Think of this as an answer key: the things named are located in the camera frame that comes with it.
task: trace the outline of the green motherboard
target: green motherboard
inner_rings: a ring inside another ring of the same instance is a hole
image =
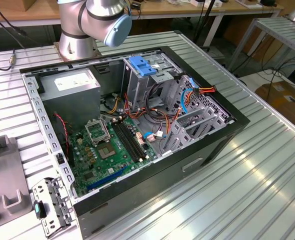
[[[140,131],[132,119],[126,118],[122,123],[131,133],[130,137],[139,143],[136,133],[139,134]],[[69,136],[74,157],[74,166],[71,167],[75,177],[74,187],[79,197],[91,190],[89,186],[95,186],[94,189],[98,188],[157,158],[153,148],[145,142],[139,147],[148,157],[140,159],[140,161],[132,159],[112,124],[108,122],[103,126],[106,127],[110,139],[108,141],[102,140],[98,144],[93,144],[91,138],[99,138],[104,135],[105,131],[99,124],[88,128],[91,136],[86,128]]]

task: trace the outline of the metal slotted surface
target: metal slotted surface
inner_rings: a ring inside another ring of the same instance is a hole
[[[295,50],[295,22],[286,17],[258,18],[255,25]]]
[[[220,155],[138,207],[93,239],[294,239],[295,127],[230,73],[174,32],[130,36],[121,46],[98,43],[103,55],[170,46],[250,120]],[[0,53],[0,66],[10,52]],[[16,137],[28,187],[55,171],[17,68],[60,62],[52,46],[18,51],[17,67],[0,72],[0,135]],[[0,239],[44,238],[35,214],[0,227]],[[79,239],[74,224],[54,239]]]

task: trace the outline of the workbench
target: workbench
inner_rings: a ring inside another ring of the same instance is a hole
[[[281,64],[286,60],[286,56],[291,50],[295,51],[295,22],[286,17],[257,18],[252,21],[242,40],[235,49],[228,66],[228,70],[232,69],[239,54],[241,53],[255,28],[262,30],[262,38],[265,35],[270,35],[287,47],[284,53],[280,56],[279,61],[275,67],[276,69],[280,67]]]
[[[210,46],[215,33],[226,15],[250,15],[250,14],[271,14],[272,17],[279,15],[283,9],[281,5],[276,7],[263,6],[262,8],[249,9],[242,6],[235,0],[223,3],[221,7],[214,7],[210,16],[215,16],[215,20],[204,42],[204,46]],[[61,24],[59,5],[54,0],[36,0],[36,2],[26,11],[14,11],[6,8],[0,9],[3,15],[11,21],[14,26],[44,26]],[[202,7],[196,7],[190,3],[173,5],[167,0],[161,2],[144,1],[141,5],[141,14],[137,10],[132,10],[132,18],[139,19],[163,19],[163,18],[183,18],[199,17]],[[7,23],[0,17],[0,21],[7,26]]]
[[[294,239],[295,126],[184,35],[129,36],[103,55],[171,47],[250,120],[210,164],[96,233],[92,239]],[[0,67],[10,51],[0,52]],[[28,188],[55,177],[19,69],[62,60],[54,46],[18,50],[0,72],[0,135],[17,139]],[[55,240],[80,239],[75,221]],[[0,240],[45,239],[32,211],[0,226]]]

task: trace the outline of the red cable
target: red cable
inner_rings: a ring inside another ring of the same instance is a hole
[[[53,115],[58,117],[61,120],[61,123],[63,124],[64,132],[65,132],[65,141],[66,141],[66,154],[69,154],[68,131],[66,128],[66,124],[64,123],[60,115],[58,115],[57,113],[54,113]]]

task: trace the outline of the motherboard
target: motherboard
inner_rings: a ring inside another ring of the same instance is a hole
[[[157,158],[130,118],[100,119],[69,136],[78,196],[101,187]]]

